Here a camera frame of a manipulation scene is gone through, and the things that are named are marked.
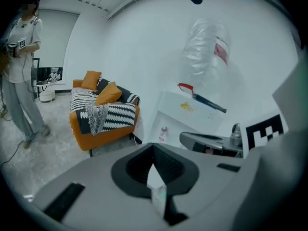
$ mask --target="woman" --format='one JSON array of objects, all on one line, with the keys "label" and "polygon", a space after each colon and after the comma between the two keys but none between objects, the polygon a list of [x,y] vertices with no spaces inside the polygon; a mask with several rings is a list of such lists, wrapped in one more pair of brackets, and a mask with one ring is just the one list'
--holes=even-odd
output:
[{"label": "woman", "polygon": [[22,108],[33,125],[44,136],[50,133],[34,102],[31,88],[32,53],[39,49],[42,30],[42,21],[36,17],[39,1],[26,0],[22,5],[22,16],[14,23],[8,37],[8,44],[16,44],[20,39],[26,37],[26,46],[15,51],[2,78],[3,94],[12,121],[26,137],[23,142],[25,149],[35,138],[35,133],[32,131]]}]

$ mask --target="floor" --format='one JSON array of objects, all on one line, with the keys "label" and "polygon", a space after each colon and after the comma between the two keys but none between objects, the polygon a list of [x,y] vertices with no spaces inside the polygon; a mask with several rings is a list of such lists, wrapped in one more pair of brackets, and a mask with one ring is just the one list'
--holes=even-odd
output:
[{"label": "floor", "polygon": [[[37,100],[44,121],[50,126],[47,137],[37,134],[28,149],[19,147],[12,160],[2,167],[3,175],[15,191],[22,195],[35,194],[43,185],[67,171],[89,152],[80,150],[69,123],[70,93],[57,93],[52,103]],[[8,160],[23,140],[12,121],[0,119],[0,162]],[[123,137],[93,150],[93,155],[104,154],[135,145],[134,140]]]}]

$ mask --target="hand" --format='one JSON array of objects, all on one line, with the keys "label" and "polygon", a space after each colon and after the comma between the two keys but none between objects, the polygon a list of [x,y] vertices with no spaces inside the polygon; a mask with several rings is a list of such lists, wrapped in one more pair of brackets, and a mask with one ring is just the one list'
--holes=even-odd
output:
[{"label": "hand", "polygon": [[25,47],[23,47],[22,49],[19,50],[19,55],[25,56],[25,55],[28,54],[28,52],[29,52],[29,51],[28,51],[28,47],[25,46]]}]

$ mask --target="gray pants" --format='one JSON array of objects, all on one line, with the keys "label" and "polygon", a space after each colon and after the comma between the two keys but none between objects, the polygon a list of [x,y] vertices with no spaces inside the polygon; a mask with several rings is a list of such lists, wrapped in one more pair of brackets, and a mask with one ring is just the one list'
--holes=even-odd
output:
[{"label": "gray pants", "polygon": [[31,93],[31,81],[22,83],[11,83],[5,77],[2,78],[2,88],[5,98],[5,104],[12,117],[12,121],[25,135],[25,141],[33,140],[34,132],[23,112],[26,112],[33,125],[39,131],[42,131],[46,125],[42,115],[34,102],[33,93]]}]

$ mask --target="white shirt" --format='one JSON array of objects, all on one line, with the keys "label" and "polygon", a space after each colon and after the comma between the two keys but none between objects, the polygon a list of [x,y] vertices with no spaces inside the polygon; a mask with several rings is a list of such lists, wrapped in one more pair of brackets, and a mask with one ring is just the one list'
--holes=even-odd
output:
[{"label": "white shirt", "polygon": [[[33,43],[40,44],[40,33],[42,30],[42,20],[38,19],[34,25],[33,16],[30,20],[23,21],[19,19],[17,24],[11,30],[8,38],[8,44],[17,43],[18,40],[26,37],[26,45]],[[22,83],[31,79],[31,67],[33,65],[31,53],[26,56],[11,58],[8,66],[8,71],[4,76],[11,83]]]}]

